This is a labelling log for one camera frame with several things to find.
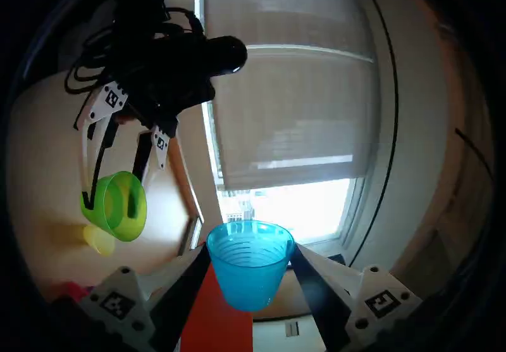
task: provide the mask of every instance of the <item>blue plastic cup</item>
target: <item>blue plastic cup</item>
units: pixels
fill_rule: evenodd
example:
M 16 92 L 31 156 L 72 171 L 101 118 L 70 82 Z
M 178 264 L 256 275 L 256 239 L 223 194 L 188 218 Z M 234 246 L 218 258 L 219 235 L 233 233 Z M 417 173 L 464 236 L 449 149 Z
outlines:
M 259 311 L 274 299 L 295 242 L 279 225 L 242 220 L 214 228 L 207 248 L 227 303 L 237 310 Z

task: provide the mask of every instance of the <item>green plastic cup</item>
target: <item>green plastic cup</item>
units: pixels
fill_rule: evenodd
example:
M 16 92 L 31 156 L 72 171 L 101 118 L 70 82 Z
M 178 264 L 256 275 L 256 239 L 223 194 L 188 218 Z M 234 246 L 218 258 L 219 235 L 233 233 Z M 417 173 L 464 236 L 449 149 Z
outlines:
M 134 174 L 118 172 L 97 181 L 94 209 L 81 212 L 91 223 L 120 241 L 138 238 L 144 229 L 147 201 L 144 188 Z

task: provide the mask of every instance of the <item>white wall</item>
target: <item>white wall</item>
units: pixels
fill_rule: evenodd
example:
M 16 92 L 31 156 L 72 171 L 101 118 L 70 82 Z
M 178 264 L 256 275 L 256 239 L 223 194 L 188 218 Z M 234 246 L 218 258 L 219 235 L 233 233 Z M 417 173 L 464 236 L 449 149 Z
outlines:
M 141 236 L 117 242 L 113 255 L 97 254 L 84 243 L 89 222 L 81 214 L 78 171 L 79 133 L 73 122 L 84 96 L 63 89 L 65 73 L 25 91 L 10 115 L 7 160 L 9 214 L 23 257 L 43 294 L 74 281 L 94 286 L 122 265 L 149 272 L 177 255 L 188 214 L 170 167 L 151 158 L 146 179 L 147 220 Z M 132 171 L 139 122 L 122 125 L 107 149 L 101 177 Z
M 447 160 L 448 133 L 453 131 L 450 96 L 456 93 L 451 92 L 435 17 L 422 0 L 377 1 L 397 62 L 398 134 L 390 180 L 376 221 L 353 265 L 357 269 L 372 263 L 391 269 L 418 228 L 424 222 L 433 222 L 446 205 L 451 184 L 456 179 L 451 174 L 441 177 Z M 394 86 L 388 44 L 372 0 L 362 0 L 362 4 L 378 56 L 381 130 L 376 164 L 368 177 L 369 192 L 358 228 L 345 253 L 347 262 L 357 251 L 373 217 L 385 179 L 393 132 Z M 431 208 L 441 185 L 447 190 L 437 200 L 439 208 Z
M 299 323 L 299 336 L 287 337 L 286 322 Z M 325 344 L 312 316 L 253 323 L 253 352 L 324 352 Z

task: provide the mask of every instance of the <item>cup rim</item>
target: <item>cup rim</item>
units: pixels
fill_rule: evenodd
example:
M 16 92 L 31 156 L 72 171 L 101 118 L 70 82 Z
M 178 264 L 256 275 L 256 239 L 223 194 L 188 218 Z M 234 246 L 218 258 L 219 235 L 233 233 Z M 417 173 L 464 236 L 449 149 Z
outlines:
M 107 186 L 106 186 L 106 189 L 104 190 L 104 195 L 103 195 L 103 197 L 101 198 L 101 200 L 102 200 L 102 201 L 104 201 L 104 200 L 105 200 L 105 195 L 106 195 L 107 188 L 109 187 L 109 184 L 111 184 L 111 182 L 113 181 L 113 179 L 114 179 L 114 178 L 117 178 L 117 176 L 119 176 L 119 175 L 125 175 L 125 174 L 126 174 L 126 175 L 129 175 L 129 176 L 131 176 L 131 177 L 135 178 L 135 180 L 137 180 L 137 182 L 139 183 L 140 188 L 142 189 L 142 192 L 144 193 L 144 201 L 146 202 L 146 205 L 147 205 L 147 198 L 146 198 L 146 194 L 145 194 L 145 189 L 144 189 L 144 187 L 142 186 L 142 183 L 140 182 L 139 178 L 137 178 L 137 177 L 136 177 L 133 173 L 128 172 L 128 171 L 124 171 L 124 170 L 119 171 L 119 172 L 116 172 L 116 173 L 114 173 L 114 174 L 111 174 L 111 175 L 108 175 L 108 176 L 106 176 L 106 177 L 101 178 L 101 179 L 107 179 L 107 180 L 108 180 L 108 182 L 107 182 Z M 107 221 L 107 217 L 106 217 L 105 207 L 104 207 L 104 206 L 102 206 L 102 212 L 103 212 L 103 213 L 101 213 L 101 215 L 102 215 L 102 216 L 103 216 L 103 218 L 105 219 L 106 224 L 107 224 L 107 226 L 108 226 L 108 229 L 109 229 L 109 231 L 110 231 L 111 235 L 112 235 L 113 237 L 115 237 L 117 240 L 121 241 L 121 242 L 130 242 L 130 241 L 135 240 L 136 238 L 138 238 L 138 237 L 140 236 L 140 234 L 141 234 L 141 233 L 142 233 L 142 231 L 144 230 L 144 227 L 145 227 L 145 224 L 146 224 L 146 219 L 144 219 L 144 222 L 143 222 L 142 226 L 140 227 L 139 233 L 138 233 L 138 234 L 137 234 L 134 238 L 129 237 L 129 238 L 128 238 L 128 240 L 126 240 L 126 239 L 124 239 L 123 237 L 120 237 L 120 236 L 119 236 L 119 235 L 118 235 L 118 234 L 114 231 L 114 229 L 115 229 L 115 228 L 118 228 L 118 227 L 111 228 L 111 227 L 109 226 L 109 222 Z
M 278 227 L 284 231 L 286 231 L 288 233 L 288 235 L 290 236 L 290 239 L 292 240 L 292 250 L 291 250 L 291 253 L 290 253 L 290 256 L 292 255 L 293 251 L 295 250 L 295 240 L 293 239 L 293 235 L 290 233 L 290 231 L 288 231 L 286 228 L 282 227 L 281 225 L 278 225 L 278 224 L 274 224 L 274 223 L 268 223 L 268 222 L 263 222 L 262 220 L 239 220 L 239 221 L 236 221 L 236 222 L 228 222 L 228 223 L 222 223 L 220 225 L 217 225 L 215 226 L 215 228 L 211 229 L 210 233 L 207 235 L 206 237 L 206 248 L 207 250 L 209 251 L 209 254 L 210 255 L 213 255 L 217 260 L 219 260 L 220 262 L 223 262 L 231 267 L 237 267 L 237 268 L 243 268 L 243 269 L 262 269 L 262 268 L 267 268 L 267 267 L 271 267 L 273 265 L 277 265 L 283 261 L 290 261 L 289 258 L 287 257 L 284 257 L 282 258 L 281 260 L 278 260 L 276 262 L 273 262 L 273 263 L 270 263 L 269 265 L 262 265 L 261 267 L 241 267 L 239 265 L 234 265 L 228 261 L 225 261 L 224 259 L 218 257 L 216 255 L 216 253 L 213 253 L 213 251 L 211 250 L 211 248 L 209 247 L 209 236 L 218 228 L 218 227 L 221 227 L 222 225 L 226 225 L 226 224 L 232 224 L 232 223 L 239 223 L 239 222 L 257 222 L 257 223 L 262 223 L 262 224 L 268 224 L 268 225 L 274 225 L 275 227 Z

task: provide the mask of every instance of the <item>yellow plastic cup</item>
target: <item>yellow plastic cup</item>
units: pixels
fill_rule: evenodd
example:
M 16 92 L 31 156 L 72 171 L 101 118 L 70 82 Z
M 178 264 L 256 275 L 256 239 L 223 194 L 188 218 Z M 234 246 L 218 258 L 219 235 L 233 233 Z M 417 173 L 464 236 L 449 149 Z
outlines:
M 144 229 L 147 202 L 144 188 L 130 172 L 118 172 L 97 181 L 94 209 L 81 197 L 81 212 L 91 223 L 120 241 L 138 238 Z
M 113 254 L 116 247 L 114 236 L 101 230 L 93 224 L 88 224 L 83 228 L 83 237 L 86 243 L 103 256 Z

